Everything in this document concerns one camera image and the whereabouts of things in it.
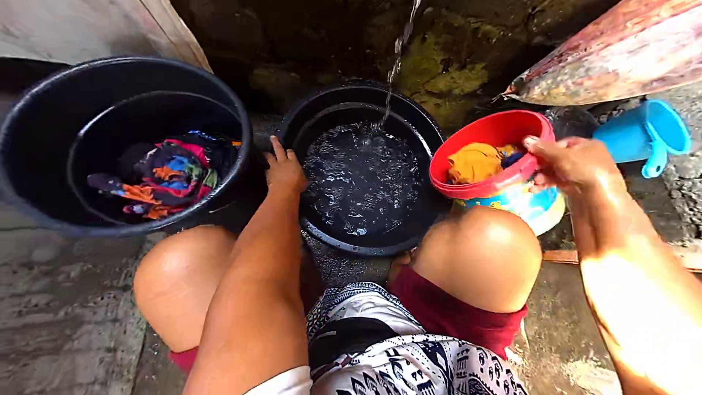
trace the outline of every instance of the red bucket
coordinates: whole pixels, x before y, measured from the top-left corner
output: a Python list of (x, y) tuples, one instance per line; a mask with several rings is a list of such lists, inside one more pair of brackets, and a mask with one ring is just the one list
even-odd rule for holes
[(543, 115), (526, 110), (499, 112), (481, 118), (457, 131), (434, 154), (429, 166), (432, 185), (448, 198), (464, 207), (486, 205), (505, 209), (520, 216), (539, 235), (557, 224), (565, 210), (565, 201), (558, 189), (530, 193), (531, 177), (538, 161), (527, 153), (512, 166), (479, 183), (452, 185), (449, 156), (470, 143), (486, 143), (493, 147), (507, 144), (522, 146), (526, 136), (555, 141), (553, 127)]

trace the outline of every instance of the person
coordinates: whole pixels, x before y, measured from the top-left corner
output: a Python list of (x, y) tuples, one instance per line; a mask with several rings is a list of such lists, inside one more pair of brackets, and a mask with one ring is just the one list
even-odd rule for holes
[[(525, 394), (505, 362), (541, 265), (517, 216), (476, 207), (435, 224), (388, 283), (326, 290), (305, 318), (298, 226), (307, 181), (272, 139), (269, 191), (240, 235), (161, 241), (134, 279), (140, 310), (190, 374), (184, 394)], [(533, 190), (567, 196), (586, 297), (625, 394), (699, 394), (702, 286), (631, 198), (604, 145), (524, 139)]]

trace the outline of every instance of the dirty wall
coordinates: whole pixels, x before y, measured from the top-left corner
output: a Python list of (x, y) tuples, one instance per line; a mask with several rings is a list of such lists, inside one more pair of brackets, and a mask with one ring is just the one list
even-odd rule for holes
[[(423, 1), (399, 90), (447, 132), (616, 0)], [(284, 112), (315, 87), (385, 80), (411, 0), (173, 0), (215, 73), (252, 110)]]

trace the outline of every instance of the leg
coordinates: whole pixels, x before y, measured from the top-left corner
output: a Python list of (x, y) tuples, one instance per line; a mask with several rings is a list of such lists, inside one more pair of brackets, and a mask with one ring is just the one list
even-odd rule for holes
[(495, 313), (526, 304), (540, 267), (541, 246), (529, 225), (489, 207), (434, 226), (411, 264), (451, 296)]
[(388, 288), (428, 333), (506, 359), (540, 266), (541, 249), (526, 223), (476, 207), (432, 227)]
[(232, 262), (237, 237), (219, 226), (172, 235), (142, 259), (134, 294), (142, 315), (174, 352), (200, 343), (205, 315)]

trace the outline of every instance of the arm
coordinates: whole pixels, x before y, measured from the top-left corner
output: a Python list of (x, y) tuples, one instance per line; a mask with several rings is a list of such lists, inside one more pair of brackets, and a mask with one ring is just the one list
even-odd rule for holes
[(243, 394), (307, 365), (298, 225), (307, 181), (292, 150), (272, 142), (268, 195), (234, 244), (184, 394)]
[(627, 193), (604, 145), (525, 142), (568, 195), (585, 292), (625, 394), (698, 394), (702, 285)]

